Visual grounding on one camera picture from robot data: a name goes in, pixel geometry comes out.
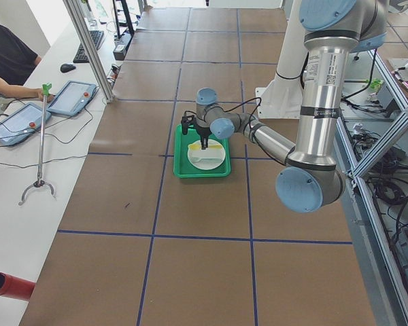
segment person's arm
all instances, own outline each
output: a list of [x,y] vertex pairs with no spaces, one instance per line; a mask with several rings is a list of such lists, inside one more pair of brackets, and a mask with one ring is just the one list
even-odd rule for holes
[[[9,85],[4,79],[0,78],[0,94],[6,97],[13,98],[38,98],[43,100],[44,96],[42,94],[41,88],[28,88],[19,85]],[[48,97],[48,102],[53,99],[53,96]]]
[[35,61],[33,61],[33,63],[35,64],[35,66],[37,66],[40,62],[41,62],[42,58],[40,56],[37,56]]

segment white plate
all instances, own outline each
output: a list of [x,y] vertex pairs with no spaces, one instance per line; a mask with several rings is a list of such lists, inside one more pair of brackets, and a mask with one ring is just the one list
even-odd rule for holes
[[[201,147],[201,141],[195,141]],[[200,170],[212,170],[225,160],[225,148],[218,141],[209,139],[209,145],[220,145],[221,148],[188,149],[189,162]]]

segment green handle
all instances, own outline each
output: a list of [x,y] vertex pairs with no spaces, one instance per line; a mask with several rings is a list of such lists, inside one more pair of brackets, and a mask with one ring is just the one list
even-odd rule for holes
[[49,89],[51,89],[51,87],[52,87],[51,83],[42,84],[42,94],[44,94],[44,96],[50,95],[50,93],[48,91],[49,91]]

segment aluminum frame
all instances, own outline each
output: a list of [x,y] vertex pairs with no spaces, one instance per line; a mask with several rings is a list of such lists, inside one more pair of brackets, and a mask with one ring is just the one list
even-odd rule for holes
[[[374,52],[370,51],[369,56],[372,59],[373,55]],[[379,250],[381,251],[381,255],[386,263],[393,288],[396,292],[403,315],[408,324],[408,292],[403,284],[397,262],[395,261],[394,256],[388,246],[388,240],[381,224],[380,217],[377,214],[375,205],[372,201],[369,188],[362,178],[408,130],[408,100],[379,56],[376,57],[375,66],[387,83],[394,100],[401,110],[401,113],[392,122],[389,129],[387,129],[378,142],[374,144],[369,153],[359,162],[357,162],[357,159],[355,158],[352,146],[347,138],[345,126],[340,119],[337,122],[337,130],[339,131],[341,139],[343,140],[343,147],[347,157],[349,158],[351,169],[349,170],[348,174],[353,179],[352,187],[357,187],[360,191],[362,201],[364,202],[365,208],[368,212],[369,220],[373,226],[373,231],[379,245]]]
[[83,10],[80,7],[80,0],[63,0],[63,3],[68,10],[69,17],[73,22],[80,42],[83,44],[83,48],[89,59],[89,64],[95,75],[95,79],[97,80],[100,89],[103,91],[106,102],[110,103],[114,100],[114,93],[112,92],[112,88],[107,81],[103,65],[101,64],[100,58],[97,54],[97,49],[95,48],[94,42],[90,37],[89,30],[86,27]]

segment red cylinder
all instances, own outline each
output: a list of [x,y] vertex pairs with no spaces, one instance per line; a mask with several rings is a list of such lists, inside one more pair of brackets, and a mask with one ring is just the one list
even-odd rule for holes
[[0,273],[0,295],[29,301],[35,283],[12,275]]

